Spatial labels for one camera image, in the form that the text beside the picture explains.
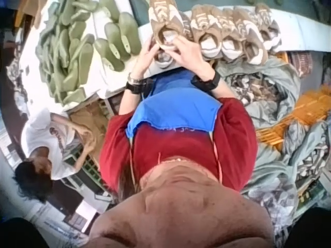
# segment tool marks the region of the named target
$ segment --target neck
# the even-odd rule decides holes
[[[33,158],[33,157],[48,158],[48,154],[49,154],[49,149],[45,146],[42,146],[42,147],[38,147],[38,148],[34,149],[30,154],[30,158]]]

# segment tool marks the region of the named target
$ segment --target shoe pile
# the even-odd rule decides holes
[[[257,4],[255,12],[195,5],[189,19],[178,11],[175,0],[150,0],[148,13],[154,42],[160,45],[155,62],[162,69],[173,62],[164,50],[176,50],[172,40],[178,35],[200,44],[206,60],[243,58],[252,65],[263,65],[268,51],[276,52],[281,45],[279,26],[265,4]]]

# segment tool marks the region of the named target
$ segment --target hand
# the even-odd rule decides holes
[[[84,144],[83,153],[89,154],[95,149],[96,145],[97,145],[97,139],[93,134],[91,134],[90,136],[87,137],[86,143]]]
[[[81,136],[92,135],[92,131],[84,125],[77,125],[75,129]]]
[[[131,72],[131,78],[139,80],[144,77],[144,73],[151,65],[154,56],[157,54],[160,46],[158,44],[151,45],[152,36],[144,43],[138,56],[136,65]]]
[[[176,51],[166,50],[173,59],[182,67],[192,71],[203,81],[212,80],[215,71],[209,63],[203,60],[199,44],[191,42],[183,36],[177,36],[172,42],[179,53]]]

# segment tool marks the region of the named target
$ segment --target white t-shirt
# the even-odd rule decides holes
[[[76,173],[71,165],[63,162],[65,148],[73,138],[74,130],[51,121],[51,113],[45,108],[26,122],[22,131],[21,146],[27,157],[36,148],[47,147],[48,159],[52,162],[51,178],[59,180]]]

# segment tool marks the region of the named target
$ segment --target black hair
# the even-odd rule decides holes
[[[37,173],[31,161],[24,161],[17,166],[14,180],[19,186],[19,194],[22,197],[45,203],[52,193],[53,181],[50,175]]]

